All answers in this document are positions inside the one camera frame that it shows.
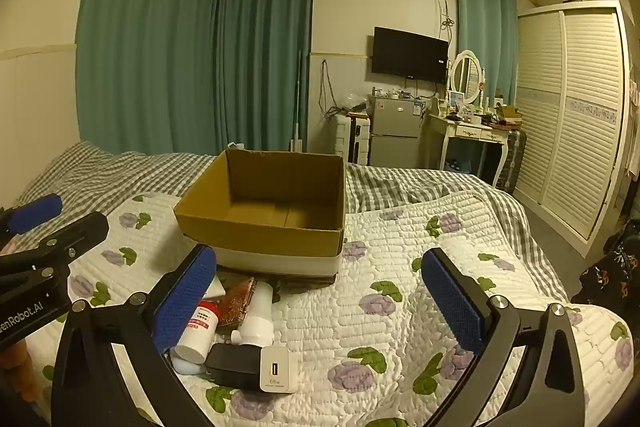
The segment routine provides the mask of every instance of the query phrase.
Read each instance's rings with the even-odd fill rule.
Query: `bed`
[[[179,232],[172,207],[210,161],[183,153],[114,156],[88,142],[76,144],[17,201],[56,192],[63,213],[14,247],[32,248],[89,211],[108,215],[110,235],[71,265],[69,293],[72,299],[95,298],[95,305],[123,302],[133,291],[148,291],[193,246]],[[441,246],[488,295],[502,293],[516,306],[568,303],[523,208],[508,194],[451,172],[348,164],[346,174],[347,243],[336,283],[307,292],[281,286],[273,305],[276,341],[301,360],[301,390],[263,399],[202,377],[181,377],[215,425],[422,425],[470,362],[420,281],[415,261],[426,248]],[[141,213],[151,220],[139,228],[127,223]],[[330,313],[313,313],[327,306]],[[631,381],[632,345],[626,324],[612,312],[569,306],[591,427]],[[28,338],[42,374],[45,412],[62,328],[56,321]],[[126,356],[122,350],[116,355],[141,413],[157,420]],[[514,350],[482,420],[497,413],[521,355]]]

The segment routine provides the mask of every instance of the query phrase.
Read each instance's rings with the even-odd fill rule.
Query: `refrigerator door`
[[[372,136],[369,144],[372,167],[418,168],[418,139],[395,136]]]
[[[384,136],[420,136],[421,102],[376,98],[371,134]]]

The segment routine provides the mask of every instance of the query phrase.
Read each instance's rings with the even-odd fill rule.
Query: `white wardrobe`
[[[628,187],[635,28],[618,1],[536,8],[519,26],[527,145],[514,195],[585,257],[613,232]]]

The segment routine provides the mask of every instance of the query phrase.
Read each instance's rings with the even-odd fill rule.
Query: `teal curtain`
[[[486,73],[485,95],[495,90],[513,104],[518,68],[516,0],[458,0],[458,51],[471,50]]]
[[[286,150],[306,137],[311,0],[216,0],[216,143]]]
[[[311,0],[82,0],[81,138],[113,153],[286,149],[295,115],[306,136],[310,14]]]

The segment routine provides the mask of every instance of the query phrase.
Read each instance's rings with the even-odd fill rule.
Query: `tv screen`
[[[447,41],[377,27],[371,71],[444,84],[448,50]]]

